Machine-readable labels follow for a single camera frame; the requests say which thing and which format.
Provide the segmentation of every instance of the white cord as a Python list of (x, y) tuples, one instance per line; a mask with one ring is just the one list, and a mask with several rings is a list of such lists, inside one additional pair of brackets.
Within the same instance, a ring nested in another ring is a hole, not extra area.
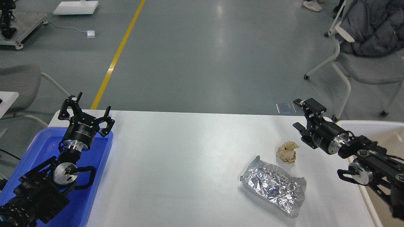
[(50, 22), (50, 21), (48, 21), (48, 22), (51, 23), (51, 24), (53, 24), (53, 26), (58, 27), (58, 28), (73, 28), (73, 29), (76, 29), (76, 30), (79, 31), (79, 32), (87, 32), (87, 31), (81, 31), (81, 30), (79, 30), (79, 29), (77, 29), (77, 28), (75, 28), (75, 27), (61, 27), (61, 26), (57, 26), (56, 24), (54, 24), (54, 23), (52, 23), (52, 22)]

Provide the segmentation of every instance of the gray jacket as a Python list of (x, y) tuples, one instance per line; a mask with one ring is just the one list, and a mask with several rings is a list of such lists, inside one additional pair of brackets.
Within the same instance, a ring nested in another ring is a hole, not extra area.
[(341, 51), (383, 56), (404, 47), (404, 0), (358, 0), (341, 27), (354, 39)]

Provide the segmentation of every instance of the crumpled paper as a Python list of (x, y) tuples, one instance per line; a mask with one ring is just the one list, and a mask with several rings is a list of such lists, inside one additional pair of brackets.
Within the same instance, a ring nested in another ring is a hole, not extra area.
[(299, 146), (295, 142), (285, 142), (278, 148), (276, 156), (280, 157), (282, 161), (286, 163), (294, 163), (296, 161), (296, 152), (294, 149), (296, 148), (299, 148)]

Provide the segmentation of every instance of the table surface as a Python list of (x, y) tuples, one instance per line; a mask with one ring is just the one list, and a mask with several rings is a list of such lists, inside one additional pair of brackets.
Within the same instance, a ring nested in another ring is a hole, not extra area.
[[(84, 110), (96, 117), (103, 110)], [(53, 117), (49, 126), (68, 126)], [(292, 124), (301, 116), (111, 111), (112, 148), (87, 227), (374, 226), (354, 184), (337, 176), (347, 160), (313, 150)], [(295, 164), (275, 156), (295, 141)], [(257, 156), (307, 189), (292, 219), (248, 191), (240, 176)]]
[(10, 106), (18, 98), (18, 92), (0, 91), (0, 118), (7, 112)]

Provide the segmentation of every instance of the shoe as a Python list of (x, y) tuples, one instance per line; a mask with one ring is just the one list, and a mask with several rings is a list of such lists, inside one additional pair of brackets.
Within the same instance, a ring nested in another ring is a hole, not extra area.
[(313, 1), (310, 1), (310, 2), (304, 1), (304, 2), (302, 3), (302, 6), (305, 7), (305, 8), (307, 8), (307, 9), (309, 9), (309, 10), (311, 10), (311, 11), (314, 11), (314, 12), (320, 12), (320, 11), (323, 9), (323, 8), (317, 3), (316, 0), (313, 0)]
[(332, 10), (334, 13), (338, 13), (338, 11), (339, 11), (339, 6), (336, 6), (336, 7), (334, 7), (334, 9)]

